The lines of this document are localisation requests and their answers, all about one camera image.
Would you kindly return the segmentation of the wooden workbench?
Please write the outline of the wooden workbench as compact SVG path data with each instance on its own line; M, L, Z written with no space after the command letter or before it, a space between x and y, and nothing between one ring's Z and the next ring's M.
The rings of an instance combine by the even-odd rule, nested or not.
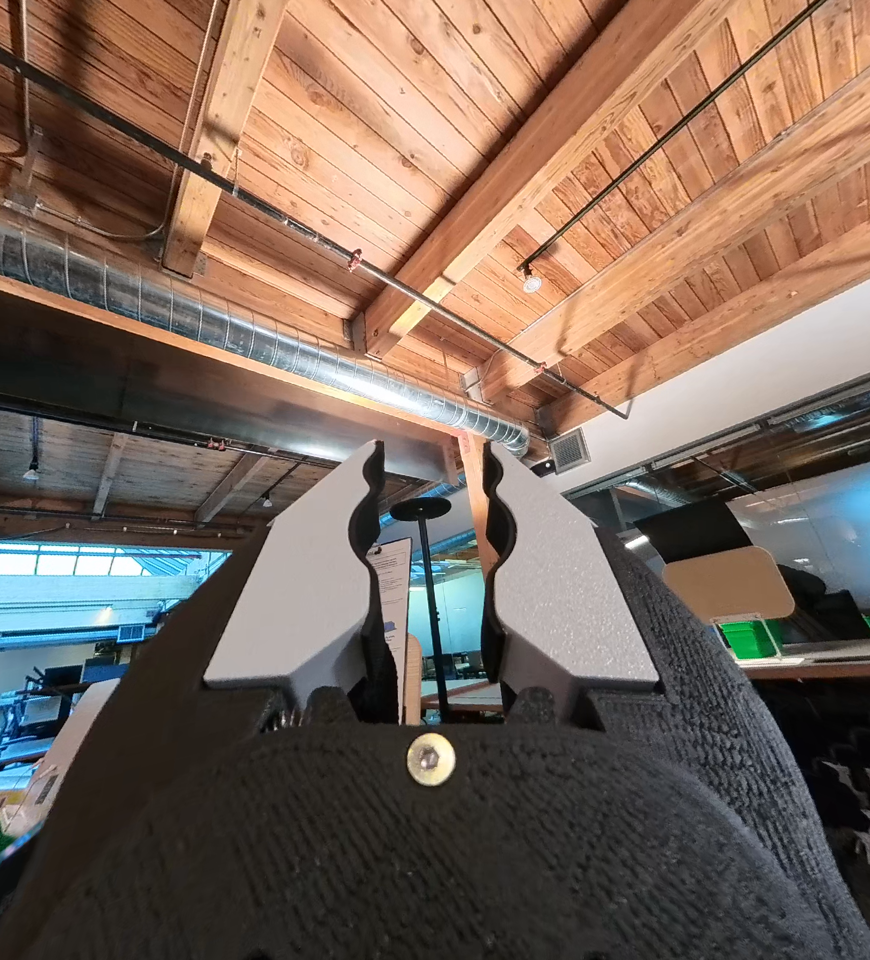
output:
M870 657L821 660L809 657L778 656L742 659L737 665L752 680L812 681L870 679Z

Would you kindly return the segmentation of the metal air duct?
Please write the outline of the metal air duct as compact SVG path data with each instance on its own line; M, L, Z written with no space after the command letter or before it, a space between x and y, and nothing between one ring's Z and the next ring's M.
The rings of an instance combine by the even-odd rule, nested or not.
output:
M529 428L484 404L189 283L90 254L68 233L1 214L0 278L434 426L478 434L516 457L529 451Z

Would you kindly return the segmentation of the instruction poster board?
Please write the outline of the instruction poster board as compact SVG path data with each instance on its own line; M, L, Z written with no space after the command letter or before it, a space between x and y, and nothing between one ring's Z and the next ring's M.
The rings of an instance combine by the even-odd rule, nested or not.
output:
M412 552L412 541L406 537L370 547L367 561L379 581L385 640L397 672L399 723L419 726L423 654L408 629Z

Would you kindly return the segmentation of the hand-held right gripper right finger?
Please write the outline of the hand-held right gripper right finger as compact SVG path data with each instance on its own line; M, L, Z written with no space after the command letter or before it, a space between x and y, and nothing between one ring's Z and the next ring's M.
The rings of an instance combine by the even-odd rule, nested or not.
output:
M654 690L659 675L590 519L504 446L484 447L486 579L481 653L511 710L542 689L556 710L586 690Z

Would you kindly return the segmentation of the black track light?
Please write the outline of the black track light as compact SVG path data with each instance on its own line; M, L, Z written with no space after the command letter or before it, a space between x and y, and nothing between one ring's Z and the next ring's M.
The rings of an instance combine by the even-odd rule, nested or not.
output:
M720 96L726 93L736 82L743 78L753 68L753 66L758 65L767 54L773 52L781 42L788 39L788 37L791 36L795 30L799 29L803 23L807 22L808 19L811 18L812 15L824 5L825 1L809 2L803 10L798 12L794 17L786 22L783 27L773 33L768 40L766 40L753 52L753 54L750 54L748 58L742 60L739 66L730 72L729 75L724 78L715 89L710 90L701 101L697 102L692 107L691 110L682 115L681 118L664 134L657 138L657 140L650 147L644 150L642 154L637 156L605 187L596 193L586 205L582 206L579 210L573 213L566 224L559 227L554 234L541 243L531 254L525 257L525 259L517 267L517 270L523 276L523 291L529 295L533 295L536 294L541 287L542 280L537 278L533 273L533 265L538 258L541 258L547 254L548 251L565 236L565 234L567 234L575 226L579 225L589 213L593 212L599 204L608 198L613 191L620 188L621 185L624 184L633 174L640 171L648 160L651 160L655 155L663 151L668 143L678 134L687 130L690 124L699 118L709 107L715 106L716 101Z

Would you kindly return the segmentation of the black wall screen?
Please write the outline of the black wall screen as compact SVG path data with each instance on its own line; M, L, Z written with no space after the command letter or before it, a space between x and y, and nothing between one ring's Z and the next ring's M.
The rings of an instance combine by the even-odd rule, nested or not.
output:
M666 564L753 545L728 503L721 499L658 512L634 525Z

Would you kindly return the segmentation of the brown cardboard panel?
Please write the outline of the brown cardboard panel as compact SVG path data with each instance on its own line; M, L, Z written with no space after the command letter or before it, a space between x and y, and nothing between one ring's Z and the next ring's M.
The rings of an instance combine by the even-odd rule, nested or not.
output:
M662 580L708 625L783 619L796 609L773 556L758 546L669 563Z

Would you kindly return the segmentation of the wooden post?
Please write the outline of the wooden post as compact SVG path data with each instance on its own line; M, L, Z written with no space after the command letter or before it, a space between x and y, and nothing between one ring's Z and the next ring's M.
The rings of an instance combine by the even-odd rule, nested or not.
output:
M483 576L488 579L490 571L497 563L498 554L492 547L487 534L489 517L489 499L485 491L487 440L479 434L465 432L458 438L458 442L465 468L465 484L479 560Z

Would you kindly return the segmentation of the green bins clear case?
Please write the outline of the green bins clear case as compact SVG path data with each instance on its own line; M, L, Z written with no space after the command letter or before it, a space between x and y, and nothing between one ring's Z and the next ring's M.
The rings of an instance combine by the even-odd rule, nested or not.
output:
M715 617L712 625L740 661L780 659L784 641L779 621L753 613Z

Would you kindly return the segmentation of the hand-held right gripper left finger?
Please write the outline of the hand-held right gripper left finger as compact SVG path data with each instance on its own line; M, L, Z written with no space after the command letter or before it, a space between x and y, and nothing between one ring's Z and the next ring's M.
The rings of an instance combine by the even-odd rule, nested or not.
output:
M400 718L379 577L385 448L359 447L271 523L202 679L213 690L281 689L304 706L339 688L369 723Z

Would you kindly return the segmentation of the sprinkler pipe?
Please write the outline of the sprinkler pipe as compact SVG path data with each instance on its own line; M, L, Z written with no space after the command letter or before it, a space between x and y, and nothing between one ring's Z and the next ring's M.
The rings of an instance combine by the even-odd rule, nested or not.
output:
M362 271L377 281L384 283L394 291L406 295L410 300L426 307L430 312L437 314L444 320L452 323L457 328L465 330L468 334L481 339L491 345L503 354L506 354L520 363L532 368L536 375L543 376L550 381L569 390L575 396L594 403L604 411L615 415L623 421L629 419L627 411L619 409L603 400L601 397L584 388L570 383L565 377L556 371L548 368L541 362L531 358L522 351L514 348L508 343L502 342L494 337L488 331L476 326L472 321L458 315L457 313L436 303L427 294L422 294L408 284L401 282L392 274L381 270L379 267L366 260L362 253L357 249L348 249L333 241L329 237L320 234L318 231L309 227L308 224L298 221L277 206L272 205L263 198L251 193L249 190L237 186L237 183L227 179L214 171L209 161L198 161L190 158L181 150L170 146L168 143L157 138L153 134L144 130L142 127L131 123L124 117L105 108L101 104L91 100L80 91L75 90L63 81L54 78L40 68L29 63L24 56L16 56L0 46L0 66L6 68L16 77L28 81L40 89L47 91L61 101L68 104L71 108L80 111L104 126L116 131L117 133L129 138L131 141L154 152L165 161L175 164L178 168L192 174L196 179L207 185L218 188L221 192L236 199L240 203L247 205L261 213L274 223L280 224L285 229L299 235L307 243L317 246L333 257L344 260L350 272Z

